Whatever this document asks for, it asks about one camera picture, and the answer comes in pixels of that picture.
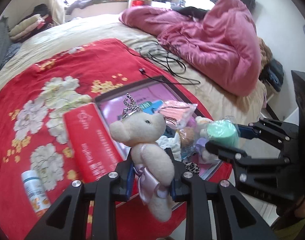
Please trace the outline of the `green sleeve forearm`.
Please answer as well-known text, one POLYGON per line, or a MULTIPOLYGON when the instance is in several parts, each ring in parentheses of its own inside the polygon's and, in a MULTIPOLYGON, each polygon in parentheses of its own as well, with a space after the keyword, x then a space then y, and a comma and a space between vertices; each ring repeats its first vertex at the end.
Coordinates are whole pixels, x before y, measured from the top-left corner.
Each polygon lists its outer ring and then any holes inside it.
POLYGON ((278 239, 295 239, 304 226, 305 218, 288 214, 278 217, 271 225, 271 229, 278 239))

